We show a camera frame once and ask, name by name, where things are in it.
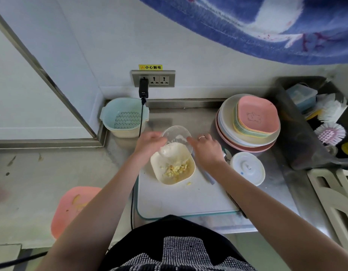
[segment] black plug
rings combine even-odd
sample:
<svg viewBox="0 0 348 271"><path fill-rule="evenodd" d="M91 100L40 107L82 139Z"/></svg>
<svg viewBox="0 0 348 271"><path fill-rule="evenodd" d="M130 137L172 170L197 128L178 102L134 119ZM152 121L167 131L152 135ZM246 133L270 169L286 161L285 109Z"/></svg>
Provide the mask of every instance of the black plug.
<svg viewBox="0 0 348 271"><path fill-rule="evenodd" d="M147 99L149 97L149 80L143 77L139 81L139 97Z"/></svg>

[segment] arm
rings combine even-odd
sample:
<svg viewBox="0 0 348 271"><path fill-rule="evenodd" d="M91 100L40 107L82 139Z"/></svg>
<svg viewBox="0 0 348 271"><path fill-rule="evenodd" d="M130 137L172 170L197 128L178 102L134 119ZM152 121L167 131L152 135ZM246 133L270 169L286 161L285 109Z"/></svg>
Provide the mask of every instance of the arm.
<svg viewBox="0 0 348 271"><path fill-rule="evenodd" d="M348 252L235 172L209 134L188 137L199 164L220 183L292 270L348 270Z"/></svg>
<svg viewBox="0 0 348 271"><path fill-rule="evenodd" d="M140 169L166 142L160 135L141 135L134 153L65 229L36 271L92 271L99 267Z"/></svg>

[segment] forearm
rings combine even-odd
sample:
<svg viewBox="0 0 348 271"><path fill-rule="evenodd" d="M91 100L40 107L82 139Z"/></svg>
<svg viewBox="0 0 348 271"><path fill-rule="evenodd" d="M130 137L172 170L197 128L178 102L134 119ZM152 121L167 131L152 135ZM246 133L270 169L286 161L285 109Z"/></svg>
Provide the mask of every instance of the forearm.
<svg viewBox="0 0 348 271"><path fill-rule="evenodd" d="M342 270L348 270L348 254L339 245L226 163L213 165L208 172L233 197L291 269L333 270L340 264Z"/></svg>
<svg viewBox="0 0 348 271"><path fill-rule="evenodd" d="M113 179L65 229L39 270L54 270L56 264L62 265L56 265L61 270L98 268L139 174L140 162L138 155L129 157Z"/></svg>

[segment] yellow warning sticker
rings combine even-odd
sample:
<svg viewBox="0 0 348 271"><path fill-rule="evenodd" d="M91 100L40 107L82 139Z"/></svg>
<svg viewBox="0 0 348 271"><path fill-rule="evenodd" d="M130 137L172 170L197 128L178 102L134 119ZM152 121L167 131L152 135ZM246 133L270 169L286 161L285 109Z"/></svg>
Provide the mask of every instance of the yellow warning sticker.
<svg viewBox="0 0 348 271"><path fill-rule="evenodd" d="M139 65L139 70L163 70L163 65Z"/></svg>

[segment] power cord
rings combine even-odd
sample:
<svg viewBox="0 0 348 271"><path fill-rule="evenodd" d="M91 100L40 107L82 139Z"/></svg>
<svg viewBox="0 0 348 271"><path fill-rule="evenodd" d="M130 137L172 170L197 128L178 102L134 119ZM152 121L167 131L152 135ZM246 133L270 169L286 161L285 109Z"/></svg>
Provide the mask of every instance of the power cord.
<svg viewBox="0 0 348 271"><path fill-rule="evenodd" d="M140 137L140 135L141 135L141 126L143 124L143 109L144 109L145 103L147 102L146 99L149 97L149 80L147 78L145 78L145 77L140 79L140 82L139 82L139 96L141 98L141 115L140 115L140 129L139 129L139 137ZM133 223L132 223L132 220L133 220L132 208L133 208L133 205L134 205L134 191L135 191L135 184L134 184L134 186L132 188L132 191L131 191L131 208L130 208L130 226L131 226L131 230L134 229ZM23 263L23 262L28 262L30 260L34 260L34 259L43 257L46 254L47 254L47 251L39 253L39 254L36 254L36 255L32 255L32 256L29 256L29 257L25 257L25 258L11 260L9 262L2 262L2 263L0 263L0 269L7 268L7 267L10 267L10 266L13 266L13 265L17 265L17 264L20 264L20 263Z"/></svg>

